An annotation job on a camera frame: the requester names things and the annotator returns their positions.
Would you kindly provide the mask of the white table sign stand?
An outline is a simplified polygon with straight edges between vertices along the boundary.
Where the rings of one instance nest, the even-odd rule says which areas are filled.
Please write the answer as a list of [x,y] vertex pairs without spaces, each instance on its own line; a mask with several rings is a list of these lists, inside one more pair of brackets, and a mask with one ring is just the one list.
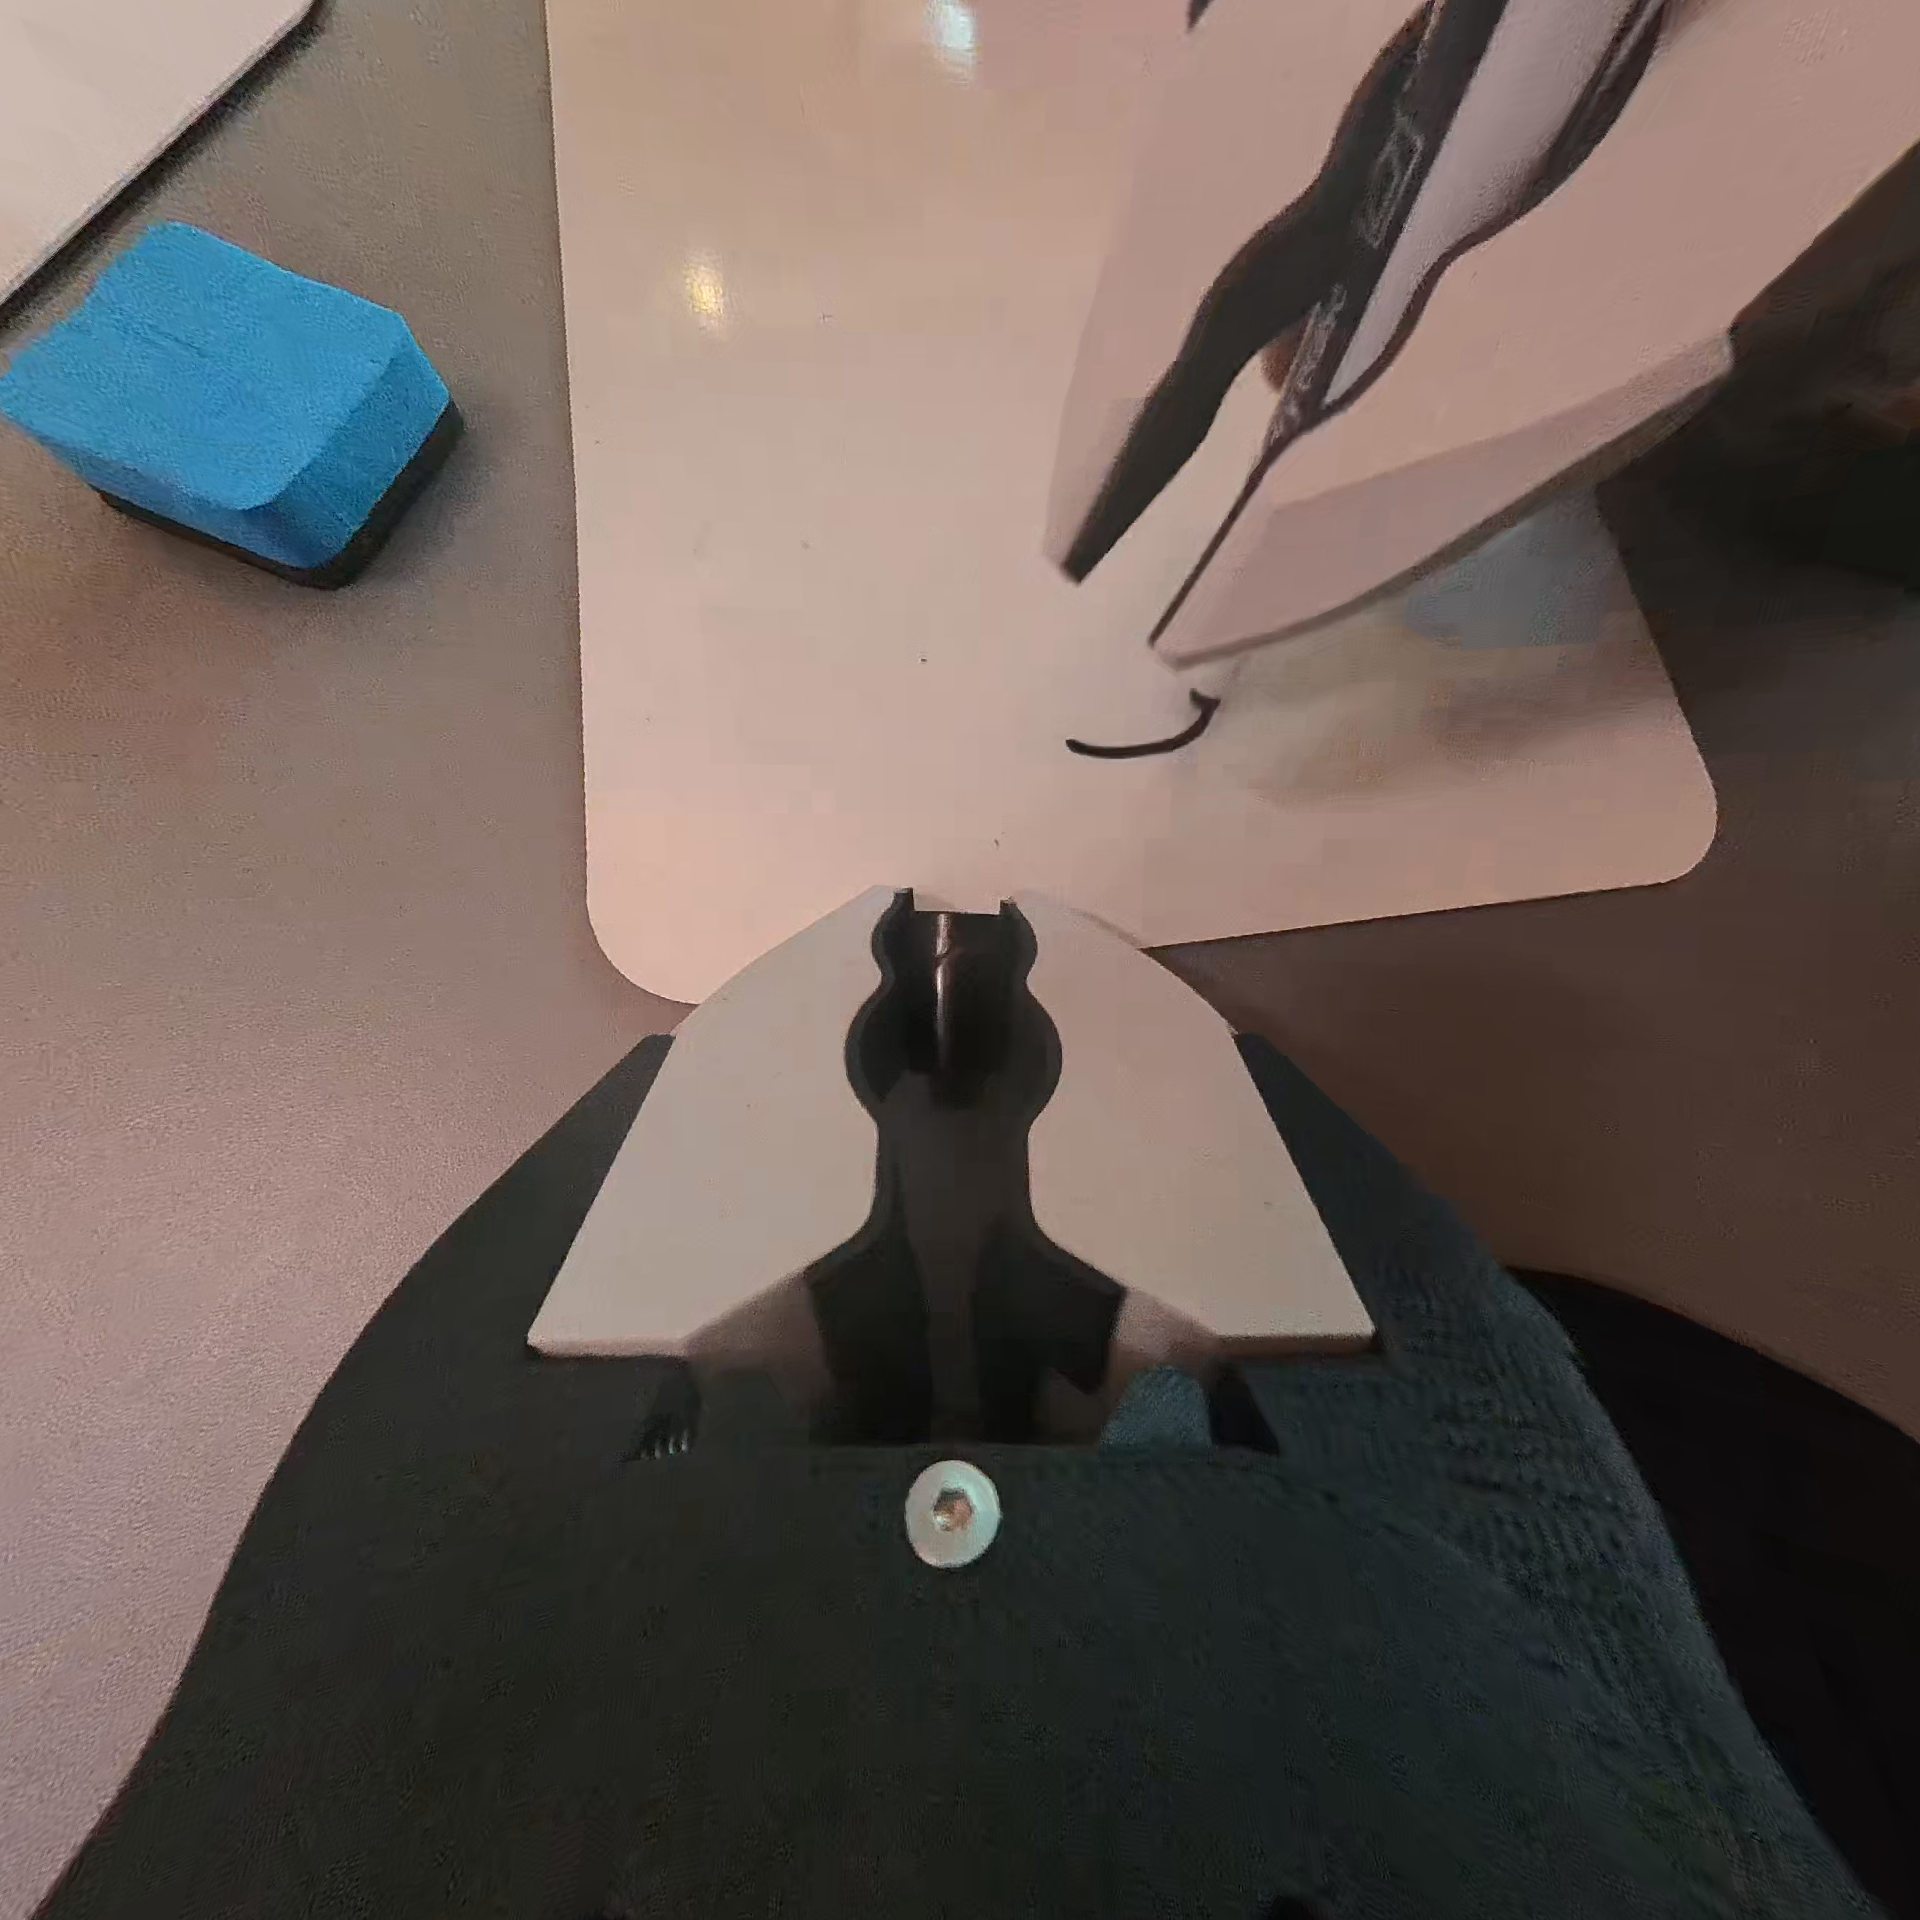
[[275,55],[310,3],[4,3],[2,300]]

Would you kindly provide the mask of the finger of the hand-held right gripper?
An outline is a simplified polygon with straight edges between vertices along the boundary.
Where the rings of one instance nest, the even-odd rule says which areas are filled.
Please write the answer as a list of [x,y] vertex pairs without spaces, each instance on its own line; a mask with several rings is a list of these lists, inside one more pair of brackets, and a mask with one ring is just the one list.
[[1742,312],[1916,148],[1916,84],[1916,3],[1671,13],[1595,150],[1263,468],[1158,655],[1359,608],[1719,387]]
[[1069,580],[1133,529],[1239,372],[1330,287],[1429,12],[1222,3],[1172,46],[1062,403],[1048,556]]

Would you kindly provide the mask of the black whiteboard marker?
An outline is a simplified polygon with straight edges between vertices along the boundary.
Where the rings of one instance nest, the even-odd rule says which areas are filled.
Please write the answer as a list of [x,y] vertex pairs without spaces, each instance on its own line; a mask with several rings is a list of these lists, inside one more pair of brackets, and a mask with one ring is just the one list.
[[1158,616],[1162,647],[1285,452],[1384,363],[1446,256],[1512,216],[1616,35],[1611,3],[1434,5],[1387,134],[1280,384],[1261,452]]

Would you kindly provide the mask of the black marker cap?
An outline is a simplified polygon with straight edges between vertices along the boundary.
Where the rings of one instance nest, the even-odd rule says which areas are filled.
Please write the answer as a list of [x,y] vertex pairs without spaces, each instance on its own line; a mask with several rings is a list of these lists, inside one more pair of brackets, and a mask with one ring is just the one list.
[[928,935],[928,1075],[939,1100],[972,1100],[991,1068],[995,921],[939,908]]

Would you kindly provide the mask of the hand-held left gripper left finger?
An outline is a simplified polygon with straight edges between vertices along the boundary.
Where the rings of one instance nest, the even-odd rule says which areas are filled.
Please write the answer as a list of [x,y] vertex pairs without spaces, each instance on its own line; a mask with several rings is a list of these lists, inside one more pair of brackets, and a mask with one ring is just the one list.
[[827,1424],[925,1428],[928,1299],[882,1119],[928,1072],[934,910],[876,886],[688,1013],[534,1311],[538,1355],[770,1375]]

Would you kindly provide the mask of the white whiteboard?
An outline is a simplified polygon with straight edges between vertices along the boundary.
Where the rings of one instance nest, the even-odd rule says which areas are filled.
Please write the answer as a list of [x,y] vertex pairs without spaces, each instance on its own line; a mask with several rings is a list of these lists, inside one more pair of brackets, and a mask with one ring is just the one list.
[[874,886],[1138,947],[1677,879],[1708,765],[1591,513],[1565,640],[1396,608],[1146,632],[1252,459],[1244,376],[1088,582],[1040,553],[1098,261],[1183,5],[547,5],[588,910],[702,1001]]

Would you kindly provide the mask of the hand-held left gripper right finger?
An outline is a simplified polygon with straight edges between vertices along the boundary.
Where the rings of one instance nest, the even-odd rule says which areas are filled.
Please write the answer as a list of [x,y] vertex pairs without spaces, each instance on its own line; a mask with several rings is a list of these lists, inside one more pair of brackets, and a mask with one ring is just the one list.
[[966,1221],[980,1422],[1375,1344],[1229,1022],[1042,896],[966,916]]

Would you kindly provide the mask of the blue whiteboard eraser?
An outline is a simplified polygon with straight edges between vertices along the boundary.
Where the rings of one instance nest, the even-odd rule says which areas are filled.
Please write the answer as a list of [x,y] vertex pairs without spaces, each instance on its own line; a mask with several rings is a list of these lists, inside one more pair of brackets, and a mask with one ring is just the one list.
[[110,510],[314,590],[367,569],[463,431],[399,312],[189,224],[12,357],[2,414]]

